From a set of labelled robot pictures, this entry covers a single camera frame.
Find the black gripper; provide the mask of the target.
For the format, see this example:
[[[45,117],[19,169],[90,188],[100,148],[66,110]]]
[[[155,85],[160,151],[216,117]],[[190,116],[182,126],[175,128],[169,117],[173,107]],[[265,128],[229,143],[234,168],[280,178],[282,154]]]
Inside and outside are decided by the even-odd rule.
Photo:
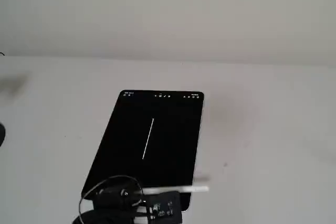
[[[95,208],[131,209],[141,203],[142,195],[142,187],[137,182],[106,186],[95,194]]]

